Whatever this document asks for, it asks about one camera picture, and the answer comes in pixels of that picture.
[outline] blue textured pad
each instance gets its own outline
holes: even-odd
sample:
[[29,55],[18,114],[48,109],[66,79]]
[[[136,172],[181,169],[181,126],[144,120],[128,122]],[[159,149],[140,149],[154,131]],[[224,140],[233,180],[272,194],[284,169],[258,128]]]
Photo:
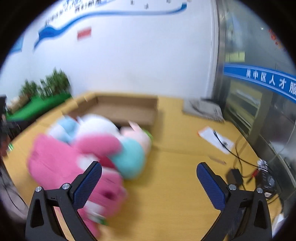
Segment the blue textured pad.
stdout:
[[73,195],[73,207],[75,209],[83,208],[94,187],[102,175],[102,166],[97,163],[88,175],[84,178]]
[[223,210],[225,195],[202,163],[197,165],[196,174],[214,208]]

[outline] wooden table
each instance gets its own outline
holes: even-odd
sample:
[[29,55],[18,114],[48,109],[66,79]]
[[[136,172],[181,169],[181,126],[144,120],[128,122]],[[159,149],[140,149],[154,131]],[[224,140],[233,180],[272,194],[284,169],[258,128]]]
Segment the wooden table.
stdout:
[[[53,109],[13,141],[14,149],[4,163],[27,204],[38,186],[26,168],[34,139],[63,113],[75,108],[76,102],[93,95],[87,93]],[[128,199],[120,213],[108,220],[112,240],[200,240],[218,217],[220,212],[214,209],[196,177],[196,166],[204,161],[225,180],[235,157],[224,154],[197,132],[210,126],[233,142],[241,134],[230,122],[216,123],[183,114],[182,103],[181,99],[159,97],[159,113],[151,130],[154,142],[146,167],[139,178],[125,181]],[[241,158],[256,164],[258,157],[243,137],[237,146]],[[224,160],[226,165],[209,156]],[[243,169],[246,175],[253,167],[243,164]],[[246,189],[253,191],[255,181],[246,185]],[[269,210],[273,219],[281,211],[280,201],[273,202]],[[71,240],[69,231],[66,236]]]

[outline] brown open box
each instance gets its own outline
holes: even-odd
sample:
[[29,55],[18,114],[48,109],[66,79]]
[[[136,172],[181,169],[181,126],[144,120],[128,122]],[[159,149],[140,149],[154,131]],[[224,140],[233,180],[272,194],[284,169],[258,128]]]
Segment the brown open box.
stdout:
[[97,94],[92,98],[79,100],[77,108],[63,114],[77,118],[92,113],[102,115],[122,126],[129,126],[128,121],[133,121],[150,129],[157,114],[157,101],[157,96]]

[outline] white paper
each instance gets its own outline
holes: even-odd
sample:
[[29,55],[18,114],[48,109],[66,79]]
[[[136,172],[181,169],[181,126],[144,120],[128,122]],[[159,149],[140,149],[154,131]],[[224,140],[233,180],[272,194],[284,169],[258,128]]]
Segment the white paper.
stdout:
[[225,143],[225,146],[227,149],[225,149],[222,144],[219,142],[218,138],[214,135],[214,130],[210,127],[206,127],[198,132],[200,137],[205,139],[207,142],[211,143],[213,146],[218,148],[220,151],[222,151],[225,154],[230,154],[228,150],[231,151],[233,147],[233,142],[226,137],[221,136],[218,132],[216,132],[218,138],[222,143]]

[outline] white wall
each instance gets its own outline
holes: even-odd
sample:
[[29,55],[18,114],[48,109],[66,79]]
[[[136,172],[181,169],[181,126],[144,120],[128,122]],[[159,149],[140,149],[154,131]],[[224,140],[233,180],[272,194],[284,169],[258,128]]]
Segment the white wall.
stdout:
[[[179,8],[184,0],[115,0],[96,9],[160,11]],[[38,30],[61,2],[35,20],[28,28],[22,53],[9,56],[0,76],[0,92],[25,78],[39,80],[54,67],[69,77],[73,94],[87,90],[151,93],[176,97],[208,97],[213,88],[218,34],[212,0],[194,0],[187,9],[164,16],[99,16],[77,22],[62,36],[46,39],[33,50]],[[64,26],[81,15],[74,11],[50,23]],[[90,38],[77,41],[77,31],[91,27]],[[24,59],[29,64],[25,68]],[[23,68],[11,75],[15,65]]]

